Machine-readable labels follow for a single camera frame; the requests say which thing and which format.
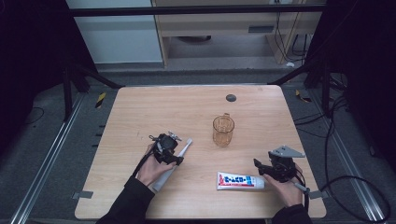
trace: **wall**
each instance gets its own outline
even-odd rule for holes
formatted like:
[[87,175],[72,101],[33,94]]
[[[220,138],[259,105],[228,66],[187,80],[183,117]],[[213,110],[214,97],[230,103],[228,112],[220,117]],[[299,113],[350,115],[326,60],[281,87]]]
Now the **wall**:
[[[149,0],[66,0],[70,8],[151,7]],[[153,16],[75,18],[96,66],[162,63]]]

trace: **small dark circle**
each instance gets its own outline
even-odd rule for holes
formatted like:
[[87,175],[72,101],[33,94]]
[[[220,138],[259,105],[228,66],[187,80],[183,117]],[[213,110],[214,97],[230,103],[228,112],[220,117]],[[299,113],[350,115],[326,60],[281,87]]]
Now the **small dark circle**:
[[234,102],[234,101],[236,101],[236,96],[235,96],[234,94],[228,94],[228,95],[225,97],[225,99],[226,99],[228,102]]

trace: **metal rail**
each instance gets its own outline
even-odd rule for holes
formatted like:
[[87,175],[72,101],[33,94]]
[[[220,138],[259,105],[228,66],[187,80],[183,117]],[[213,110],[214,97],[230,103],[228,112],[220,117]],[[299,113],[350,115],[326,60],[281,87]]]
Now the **metal rail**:
[[[313,100],[319,109],[321,110],[321,106],[319,104],[320,102],[320,97],[318,96],[315,91],[309,91],[310,95],[313,96]],[[324,123],[326,124],[327,128],[330,128],[330,122],[327,118],[324,118]],[[337,130],[334,130],[334,133],[332,134],[332,143],[334,146],[335,151],[337,152],[338,158],[340,159],[341,163],[343,164],[344,168],[346,169],[346,173],[348,175],[354,175],[362,178],[362,174],[358,168],[358,166],[355,164],[355,162],[352,160],[352,157],[349,155],[347,152],[347,148],[344,145],[344,142],[337,132]],[[351,180],[352,186],[354,187],[359,199],[361,200],[361,205],[363,206],[364,211],[367,214],[367,217],[370,220],[380,220],[383,219],[385,216],[382,213],[381,208],[378,205],[378,202],[375,199],[374,194],[371,192],[370,188],[367,186],[367,184],[358,181],[356,179]]]
[[72,8],[68,10],[40,10],[40,13],[69,17],[105,17],[216,13],[318,12],[331,8],[338,8],[338,6],[328,6],[326,4],[287,4],[188,7],[113,7]]
[[38,195],[43,189],[47,177],[52,169],[52,166],[55,163],[58,154],[62,149],[64,140],[66,139],[66,136],[68,135],[76,119],[78,111],[81,108],[81,103],[84,99],[84,96],[85,94],[82,93],[78,94],[78,97],[73,106],[75,108],[73,110],[73,113],[71,114],[70,118],[64,122],[64,124],[61,127],[61,130],[56,135],[55,140],[53,141],[52,146],[49,149],[49,153],[47,154],[46,159],[44,159],[40,169],[37,172],[37,175],[35,176],[35,180],[33,181],[32,185],[27,191],[17,211],[12,216],[10,223],[23,224],[26,222],[27,218],[29,217],[32,208],[35,205],[35,201],[37,200]]

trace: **tube cap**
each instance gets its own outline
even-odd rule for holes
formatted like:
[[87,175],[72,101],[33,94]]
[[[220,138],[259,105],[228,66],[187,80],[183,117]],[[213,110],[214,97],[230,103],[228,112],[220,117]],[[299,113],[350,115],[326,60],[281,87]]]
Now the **tube cap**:
[[256,189],[264,189],[264,177],[256,176]]

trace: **black sleeve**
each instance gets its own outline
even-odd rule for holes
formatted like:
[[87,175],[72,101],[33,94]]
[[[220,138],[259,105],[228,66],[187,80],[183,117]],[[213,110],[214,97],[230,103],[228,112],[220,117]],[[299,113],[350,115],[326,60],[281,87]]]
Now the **black sleeve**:
[[273,224],[312,224],[312,220],[302,204],[282,208],[272,218]]
[[108,213],[96,223],[145,223],[146,211],[154,196],[155,194],[146,185],[130,177]]

